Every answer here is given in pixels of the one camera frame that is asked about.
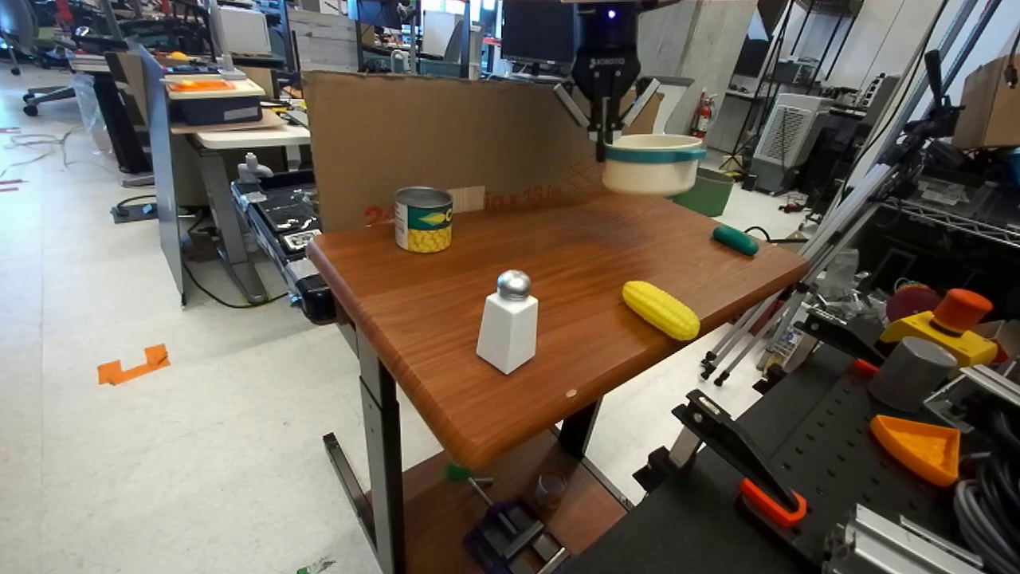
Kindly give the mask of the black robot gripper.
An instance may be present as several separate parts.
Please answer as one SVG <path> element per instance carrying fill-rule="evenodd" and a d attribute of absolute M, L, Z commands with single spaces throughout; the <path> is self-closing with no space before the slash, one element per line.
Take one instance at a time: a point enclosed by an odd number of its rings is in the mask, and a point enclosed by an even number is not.
<path fill-rule="evenodd" d="M 636 6 L 580 4 L 580 42 L 570 75 L 593 99 L 594 163 L 605 163 L 605 99 L 611 99 L 611 136 L 625 126 L 625 92 L 641 72 Z"/>

